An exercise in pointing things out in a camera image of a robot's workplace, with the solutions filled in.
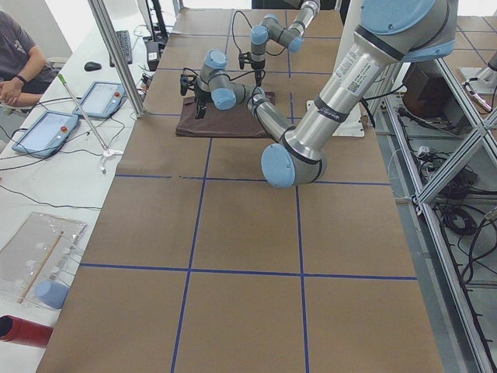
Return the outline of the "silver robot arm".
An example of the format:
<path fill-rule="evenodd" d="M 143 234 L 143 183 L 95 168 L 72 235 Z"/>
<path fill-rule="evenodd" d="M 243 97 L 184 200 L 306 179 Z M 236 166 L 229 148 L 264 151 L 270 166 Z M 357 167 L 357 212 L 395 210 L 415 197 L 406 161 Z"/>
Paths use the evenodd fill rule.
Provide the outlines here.
<path fill-rule="evenodd" d="M 288 26 L 282 26 L 274 14 L 266 15 L 260 24 L 251 28 L 251 49 L 242 60 L 239 55 L 239 65 L 243 68 L 244 63 L 249 63 L 255 72 L 255 84 L 262 85 L 263 71 L 265 70 L 266 45 L 272 40 L 293 53 L 297 53 L 303 43 L 303 36 L 310 23 L 314 20 L 321 9 L 321 2 L 301 1 L 297 2 L 300 11 L 294 21 Z"/>
<path fill-rule="evenodd" d="M 259 84 L 230 80 L 226 55 L 209 50 L 200 73 L 181 78 L 181 93 L 195 92 L 196 117 L 207 103 L 218 110 L 247 106 L 275 141 L 262 153 L 261 167 L 274 187 L 313 183 L 326 170 L 326 141 L 349 116 L 384 69 L 397 62 L 445 57 L 455 44 L 456 1 L 362 1 L 353 44 L 315 97 L 301 122 L 294 126 L 266 98 Z"/>

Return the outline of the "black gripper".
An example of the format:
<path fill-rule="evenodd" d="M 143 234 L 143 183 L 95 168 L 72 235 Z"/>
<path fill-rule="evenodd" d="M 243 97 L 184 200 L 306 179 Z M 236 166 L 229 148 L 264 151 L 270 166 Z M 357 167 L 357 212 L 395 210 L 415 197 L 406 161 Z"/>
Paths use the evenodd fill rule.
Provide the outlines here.
<path fill-rule="evenodd" d="M 252 60 L 251 66 L 255 71 L 255 84 L 260 87 L 262 85 L 262 72 L 265 69 L 266 60 L 261 61 Z"/>
<path fill-rule="evenodd" d="M 212 102 L 210 91 L 205 91 L 199 87 L 194 89 L 196 113 L 195 119 L 201 120 L 207 112 L 207 104 Z"/>

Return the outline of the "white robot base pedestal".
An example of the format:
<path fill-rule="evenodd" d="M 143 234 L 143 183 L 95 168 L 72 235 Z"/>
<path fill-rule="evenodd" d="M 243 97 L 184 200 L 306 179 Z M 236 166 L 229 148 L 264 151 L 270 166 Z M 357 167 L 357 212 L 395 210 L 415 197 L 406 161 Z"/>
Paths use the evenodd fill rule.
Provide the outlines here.
<path fill-rule="evenodd" d="M 332 76 L 295 130 L 301 139 L 324 143 L 331 136 L 364 136 L 358 104 L 365 86 L 365 74 L 360 71 L 363 51 L 354 44 L 361 5 L 361 1 L 349 2 Z"/>

